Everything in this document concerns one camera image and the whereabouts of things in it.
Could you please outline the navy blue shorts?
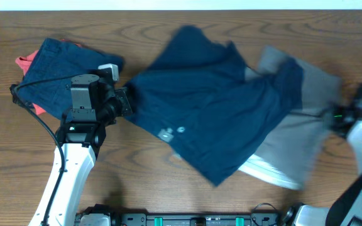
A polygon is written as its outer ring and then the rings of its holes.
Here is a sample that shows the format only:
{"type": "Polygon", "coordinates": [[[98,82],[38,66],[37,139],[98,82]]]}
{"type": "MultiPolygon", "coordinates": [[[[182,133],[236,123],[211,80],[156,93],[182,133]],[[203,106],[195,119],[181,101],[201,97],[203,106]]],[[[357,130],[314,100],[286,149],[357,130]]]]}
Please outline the navy blue shorts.
{"type": "Polygon", "coordinates": [[[220,185],[302,105],[304,72],[293,58],[252,80],[245,79],[246,69],[233,43],[214,43],[194,26],[181,27],[127,82],[134,106],[128,120],[220,185]]]}

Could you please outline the grey shorts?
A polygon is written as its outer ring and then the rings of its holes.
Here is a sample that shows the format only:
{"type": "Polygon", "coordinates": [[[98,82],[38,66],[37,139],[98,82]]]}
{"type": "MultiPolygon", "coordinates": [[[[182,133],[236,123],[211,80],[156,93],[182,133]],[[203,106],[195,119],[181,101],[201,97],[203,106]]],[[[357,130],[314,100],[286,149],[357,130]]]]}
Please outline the grey shorts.
{"type": "Polygon", "coordinates": [[[291,190],[304,187],[328,135],[324,113],[340,100],[341,79],[303,60],[303,107],[289,113],[239,170],[291,190]]]}

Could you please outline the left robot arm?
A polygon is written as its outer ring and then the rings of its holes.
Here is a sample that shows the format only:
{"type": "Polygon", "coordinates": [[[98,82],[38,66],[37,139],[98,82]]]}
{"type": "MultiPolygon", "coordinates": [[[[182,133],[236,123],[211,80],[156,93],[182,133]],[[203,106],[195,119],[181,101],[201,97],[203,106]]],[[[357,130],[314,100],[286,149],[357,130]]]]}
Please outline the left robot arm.
{"type": "Polygon", "coordinates": [[[72,77],[71,121],[57,131],[53,168],[30,225],[73,225],[87,177],[106,138],[106,127],[133,113],[118,75],[72,77]]]}

